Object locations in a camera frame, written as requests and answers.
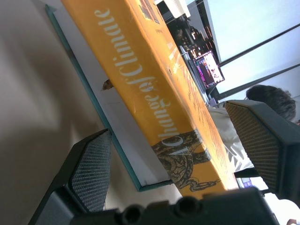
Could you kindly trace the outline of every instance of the book cover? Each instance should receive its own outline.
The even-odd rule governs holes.
[[[218,131],[153,1],[63,4],[182,195],[237,188]]]

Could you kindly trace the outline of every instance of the hand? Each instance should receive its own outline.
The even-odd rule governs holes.
[[[292,224],[297,224],[297,221],[295,219],[289,219],[286,225],[292,225]]]

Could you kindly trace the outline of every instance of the book spine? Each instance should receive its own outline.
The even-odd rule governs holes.
[[[205,193],[225,190],[214,167],[217,163],[211,161],[189,107],[174,91],[172,68],[162,65],[132,4],[127,0],[117,2],[63,0],[180,192],[201,198]],[[184,76],[190,78],[186,68]]]

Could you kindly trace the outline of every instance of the dark hair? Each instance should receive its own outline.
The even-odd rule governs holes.
[[[296,102],[291,98],[288,91],[273,86],[256,85],[247,90],[248,99],[264,102],[275,112],[287,120],[292,120],[296,116]]]

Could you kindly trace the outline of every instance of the screen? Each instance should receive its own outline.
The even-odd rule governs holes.
[[[194,62],[206,88],[210,88],[224,80],[212,51],[195,58]]]

